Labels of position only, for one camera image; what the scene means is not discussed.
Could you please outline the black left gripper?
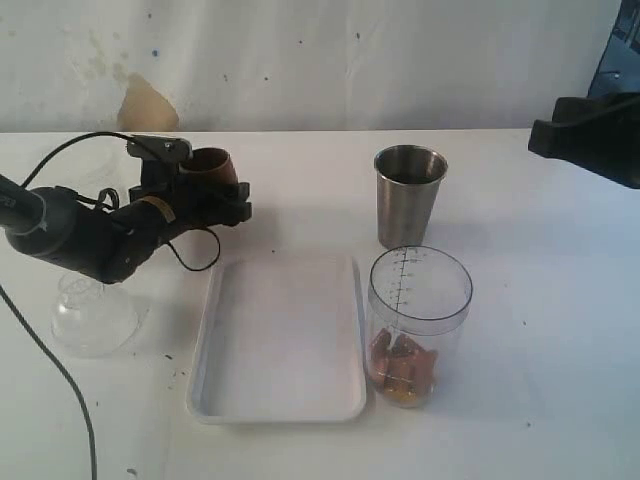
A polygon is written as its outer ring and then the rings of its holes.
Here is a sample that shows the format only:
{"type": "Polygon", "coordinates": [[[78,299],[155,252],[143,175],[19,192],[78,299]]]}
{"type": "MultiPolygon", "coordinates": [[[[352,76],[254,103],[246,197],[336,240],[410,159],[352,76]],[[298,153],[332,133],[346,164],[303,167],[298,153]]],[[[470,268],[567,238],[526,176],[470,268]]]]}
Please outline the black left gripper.
{"type": "Polygon", "coordinates": [[[249,183],[215,184],[181,173],[180,163],[140,161],[140,184],[129,189],[130,232],[172,240],[189,230],[235,227],[251,218],[249,183]]]}

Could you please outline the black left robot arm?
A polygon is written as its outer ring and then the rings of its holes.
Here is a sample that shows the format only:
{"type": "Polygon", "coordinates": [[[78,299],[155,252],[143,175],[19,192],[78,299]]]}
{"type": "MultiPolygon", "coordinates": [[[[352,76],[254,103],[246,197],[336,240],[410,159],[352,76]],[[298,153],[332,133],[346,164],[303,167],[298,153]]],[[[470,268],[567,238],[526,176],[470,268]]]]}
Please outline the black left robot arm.
{"type": "Polygon", "coordinates": [[[132,146],[141,183],[113,211],[81,203],[69,188],[28,190],[1,180],[1,226],[14,250],[104,284],[129,278],[154,252],[188,231],[235,227],[252,215],[246,182],[220,184],[182,169],[192,153],[162,158],[132,146]]]}

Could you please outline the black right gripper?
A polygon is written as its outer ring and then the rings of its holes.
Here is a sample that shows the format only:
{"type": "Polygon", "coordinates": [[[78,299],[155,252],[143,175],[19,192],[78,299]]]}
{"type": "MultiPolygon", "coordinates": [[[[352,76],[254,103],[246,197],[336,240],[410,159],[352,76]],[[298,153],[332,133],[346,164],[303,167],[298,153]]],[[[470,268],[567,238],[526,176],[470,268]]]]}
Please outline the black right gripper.
{"type": "Polygon", "coordinates": [[[639,94],[558,98],[551,119],[533,123],[528,150],[637,189],[639,94]]]}

